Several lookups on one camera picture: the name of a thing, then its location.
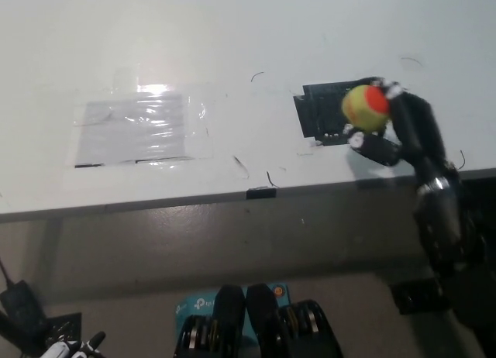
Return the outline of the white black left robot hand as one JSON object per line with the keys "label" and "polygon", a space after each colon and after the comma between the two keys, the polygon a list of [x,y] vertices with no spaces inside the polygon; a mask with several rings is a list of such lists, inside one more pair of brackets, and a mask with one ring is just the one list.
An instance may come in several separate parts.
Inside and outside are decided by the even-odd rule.
{"label": "white black left robot hand", "polygon": [[96,333],[88,341],[59,339],[41,356],[41,358],[103,358],[98,350],[105,340],[103,331]]}

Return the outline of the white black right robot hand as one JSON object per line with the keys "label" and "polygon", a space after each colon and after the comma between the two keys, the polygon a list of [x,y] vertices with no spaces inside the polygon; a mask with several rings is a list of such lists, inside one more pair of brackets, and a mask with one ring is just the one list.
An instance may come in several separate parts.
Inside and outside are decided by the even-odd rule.
{"label": "white black right robot hand", "polygon": [[445,173],[446,151],[431,105],[397,81],[364,79],[341,104],[350,148],[383,166],[410,164],[420,179]]}

